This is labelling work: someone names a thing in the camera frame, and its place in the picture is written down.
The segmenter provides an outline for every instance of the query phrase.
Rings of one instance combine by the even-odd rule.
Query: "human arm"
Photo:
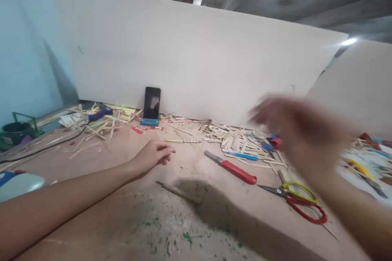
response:
[[[392,210],[356,189],[335,171],[350,142],[346,125],[303,100],[266,99],[253,121],[278,133],[290,163],[374,260],[392,256]]]
[[[0,260],[9,260],[122,185],[167,164],[175,149],[151,140],[130,161],[21,195],[0,204]]]

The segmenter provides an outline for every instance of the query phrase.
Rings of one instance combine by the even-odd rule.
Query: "yellow scissors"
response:
[[[290,191],[287,188],[290,185],[299,186],[300,188],[302,188],[306,192],[308,192],[312,198],[309,199],[309,198],[306,198],[300,194],[297,194],[295,192]],[[262,185],[258,185],[258,186],[260,188],[263,188],[263,189],[277,195],[277,196],[285,198],[287,203],[290,206],[292,206],[292,208],[294,208],[294,210],[296,210],[296,212],[298,212],[302,217],[309,220],[310,222],[315,223],[315,224],[324,224],[327,222],[327,220],[328,220],[327,215],[324,212],[324,210],[318,205],[318,202],[319,202],[318,198],[311,190],[309,190],[304,185],[301,185],[295,181],[288,181],[282,185],[282,188],[271,188],[269,186],[262,186]],[[306,215],[301,209],[299,209],[296,206],[296,204],[305,205],[305,206],[313,206],[313,207],[317,208],[321,213],[321,217],[319,219],[311,218],[310,216]]]
[[[288,189],[288,186],[297,186],[297,187],[300,187],[301,189],[303,189],[304,191],[306,191],[306,192],[311,196],[311,198],[307,198],[307,197],[305,197],[305,196],[303,196],[303,195],[300,195],[300,194],[298,194],[298,193],[296,193],[296,192],[293,192],[293,191],[289,190],[289,189]],[[291,194],[291,195],[293,195],[293,196],[296,196],[297,198],[304,199],[304,200],[307,200],[307,201],[312,202],[312,203],[315,203],[315,204],[318,204],[318,203],[319,203],[319,199],[317,198],[317,196],[316,196],[308,187],[306,187],[306,186],[304,186],[304,185],[302,185],[302,184],[300,184],[300,183],[297,183],[296,181],[288,181],[288,182],[285,182],[285,183],[282,185],[282,189],[283,189],[286,193]]]

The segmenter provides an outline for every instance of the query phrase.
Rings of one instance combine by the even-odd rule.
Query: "black cable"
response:
[[[71,140],[73,140],[73,139],[79,137],[79,136],[84,132],[84,130],[86,129],[87,125],[86,125],[85,128],[82,129],[82,131],[81,131],[80,133],[78,133],[75,137],[72,137],[72,138],[67,139],[67,140],[65,140],[65,141],[62,141],[62,142],[58,142],[58,143],[56,143],[56,144],[54,144],[54,145],[48,146],[48,147],[46,147],[46,148],[43,148],[43,149],[38,150],[38,151],[36,151],[36,152],[34,152],[34,153],[28,154],[28,155],[26,155],[26,156],[23,156],[23,157],[20,157],[20,158],[17,158],[17,159],[11,159],[11,160],[3,160],[3,161],[0,161],[0,164],[7,163],[7,162],[15,162],[15,161],[18,161],[18,160],[22,160],[22,159],[24,159],[24,158],[28,158],[28,157],[30,157],[30,156],[33,156],[33,155],[35,155],[35,154],[38,154],[38,153],[40,153],[40,152],[42,152],[42,151],[45,151],[45,150],[47,150],[47,149],[50,149],[50,148],[52,148],[52,147],[58,146],[58,145],[60,145],[60,144],[62,144],[62,143],[69,142],[69,141],[71,141]]]

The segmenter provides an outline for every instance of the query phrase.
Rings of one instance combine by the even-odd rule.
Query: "wooden table surface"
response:
[[[150,139],[205,137],[199,126],[183,125],[195,137],[165,122],[160,123],[163,131],[148,127],[143,135],[125,126],[116,130],[111,140],[108,135],[106,141],[91,139],[87,144],[102,141],[102,145],[72,159],[69,157],[75,146],[65,143],[14,168],[51,183],[119,165]],[[54,132],[35,149],[61,135],[61,130]],[[323,226],[293,211],[283,198],[245,184],[204,155],[207,149],[224,157],[220,144],[174,145],[177,153],[168,165],[155,167],[80,213],[17,260],[369,260],[328,209],[326,225],[339,241]],[[256,175],[258,184],[278,187],[281,183],[270,169],[229,159]],[[202,204],[196,207],[155,181],[198,195]]]

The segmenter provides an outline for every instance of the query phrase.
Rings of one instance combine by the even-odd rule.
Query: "blurry hand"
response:
[[[253,112],[252,121],[279,135],[288,160],[308,182],[334,174],[339,155],[350,141],[342,122],[304,100],[281,96],[267,98]]]
[[[157,164],[166,165],[172,159],[172,153],[175,152],[176,150],[171,144],[159,140],[151,140],[130,163],[140,173],[144,173]]]

